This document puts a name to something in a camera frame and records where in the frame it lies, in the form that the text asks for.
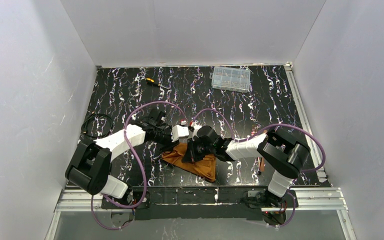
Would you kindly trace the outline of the orange cloth napkin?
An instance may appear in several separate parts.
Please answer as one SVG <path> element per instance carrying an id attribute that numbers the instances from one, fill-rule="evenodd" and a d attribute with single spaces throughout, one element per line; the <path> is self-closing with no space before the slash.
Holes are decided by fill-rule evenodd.
<path id="1" fill-rule="evenodd" d="M 182 162 L 186 159 L 187 144 L 180 143 L 175 146 L 172 151 L 162 153 L 162 160 L 172 164 L 182 170 L 192 173 L 196 176 L 204 178 L 208 182 L 216 181 L 216 161 L 214 154 L 205 155 L 204 158 L 197 162 Z"/>

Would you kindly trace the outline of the copper fork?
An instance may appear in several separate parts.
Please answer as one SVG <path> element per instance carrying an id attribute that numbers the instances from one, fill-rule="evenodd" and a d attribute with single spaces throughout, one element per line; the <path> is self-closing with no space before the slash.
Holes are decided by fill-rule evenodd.
<path id="1" fill-rule="evenodd" d="M 251 129 L 251 135 L 255 135 L 259 131 L 259 126 L 258 125 L 253 125 Z"/>

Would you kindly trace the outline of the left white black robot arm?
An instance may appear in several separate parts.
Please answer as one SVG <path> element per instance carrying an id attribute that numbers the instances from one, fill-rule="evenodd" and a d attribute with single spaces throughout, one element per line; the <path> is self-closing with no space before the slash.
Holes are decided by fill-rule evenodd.
<path id="1" fill-rule="evenodd" d="M 65 171 L 65 178 L 91 195 L 104 194 L 121 199 L 129 186 L 111 176 L 112 161 L 148 141 L 162 145 L 162 149 L 173 148 L 180 139 L 189 136 L 186 125 L 169 125 L 166 114 L 155 108 L 149 115 L 132 120 L 126 127 L 107 137 L 82 140 Z"/>

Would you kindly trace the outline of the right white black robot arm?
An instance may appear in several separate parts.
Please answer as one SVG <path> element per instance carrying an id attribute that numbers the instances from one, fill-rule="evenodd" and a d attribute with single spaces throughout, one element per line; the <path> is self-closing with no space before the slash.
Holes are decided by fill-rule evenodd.
<path id="1" fill-rule="evenodd" d="M 223 138 L 215 130 L 205 125 L 187 140 L 184 163 L 195 163 L 213 154 L 223 162 L 234 162 L 246 158 L 263 158 L 273 168 L 274 173 L 267 187 L 267 196 L 278 199 L 297 179 L 310 155 L 309 146 L 281 128 L 270 126 L 261 134 L 249 138 Z"/>

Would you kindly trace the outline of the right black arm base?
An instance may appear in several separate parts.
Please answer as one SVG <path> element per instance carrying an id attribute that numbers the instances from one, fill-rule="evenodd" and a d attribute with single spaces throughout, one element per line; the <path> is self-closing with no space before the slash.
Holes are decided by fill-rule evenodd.
<path id="1" fill-rule="evenodd" d="M 294 190 L 287 190 L 281 197 L 268 191 L 268 188 L 246 191 L 242 202 L 250 208 L 281 208 L 298 207 L 298 197 Z"/>

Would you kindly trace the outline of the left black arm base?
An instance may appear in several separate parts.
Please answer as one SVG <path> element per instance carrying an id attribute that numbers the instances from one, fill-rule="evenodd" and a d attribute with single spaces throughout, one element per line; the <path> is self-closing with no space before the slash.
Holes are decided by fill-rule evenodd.
<path id="1" fill-rule="evenodd" d="M 142 202 L 137 207 L 135 207 L 135 209 L 148 209 L 150 207 L 151 195 L 149 190 L 150 189 L 148 188 Z M 107 210 L 115 210 L 115 209 L 122 209 L 122 207 L 119 207 L 118 205 L 128 205 L 128 206 L 135 205 L 138 202 L 138 200 L 141 199 L 142 194 L 143 194 L 142 187 L 133 187 L 132 189 L 128 189 L 126 194 L 122 198 L 115 198 L 110 196 L 109 198 L 117 204 L 113 204 L 111 201 L 103 197 L 101 202 L 101 208 L 107 209 Z"/>

